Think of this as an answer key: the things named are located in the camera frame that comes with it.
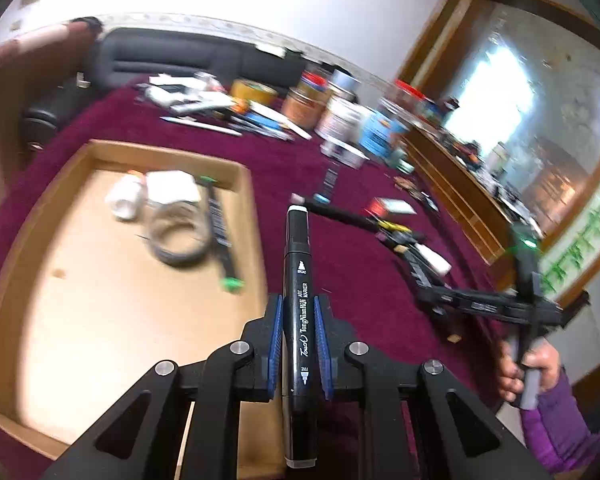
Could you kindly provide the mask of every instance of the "cardboard box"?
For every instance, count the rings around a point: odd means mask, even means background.
[[[104,197],[128,170],[183,170],[218,181],[240,294],[223,290],[213,256],[174,269],[139,237],[142,222],[116,221]],[[0,274],[0,428],[55,459],[155,363],[206,359],[239,338],[266,299],[245,167],[92,140],[42,194]],[[280,399],[243,402],[238,477],[279,478],[284,465]]]

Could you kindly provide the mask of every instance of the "tape roll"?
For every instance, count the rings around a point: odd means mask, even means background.
[[[211,247],[211,220],[193,202],[165,204],[149,218],[147,239],[161,262],[171,267],[190,266]]]
[[[256,101],[265,106],[269,106],[277,96],[278,92],[273,88],[248,79],[236,79],[231,86],[231,97]]]

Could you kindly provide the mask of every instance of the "white paper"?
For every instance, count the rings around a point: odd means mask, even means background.
[[[146,174],[146,192],[151,206],[181,200],[200,202],[200,192],[193,176],[184,171],[150,171]]]
[[[267,54],[273,54],[274,56],[278,56],[282,59],[285,59],[286,56],[286,48],[283,46],[277,46],[270,43],[263,43],[261,41],[256,43],[256,48]]]
[[[446,274],[451,270],[451,264],[437,252],[432,251],[427,246],[421,244],[416,244],[416,248],[420,251],[420,254],[427,259],[429,265],[436,269],[436,272],[440,276],[446,276]]]

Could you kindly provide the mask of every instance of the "black couch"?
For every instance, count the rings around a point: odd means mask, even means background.
[[[85,60],[84,76],[90,86],[79,88],[71,79],[33,102],[24,111],[20,137],[30,147],[42,147],[91,102],[141,75],[193,76],[202,70],[214,74],[227,89],[235,79],[244,78],[285,96],[298,83],[306,63],[300,52],[287,51],[281,59],[251,43],[216,36],[117,28],[94,43]]]

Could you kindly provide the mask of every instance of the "blue can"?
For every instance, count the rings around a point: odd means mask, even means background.
[[[392,137],[404,134],[408,130],[405,120],[399,116],[400,107],[381,98],[378,108],[366,120],[362,130],[360,146],[380,158],[391,155]]]

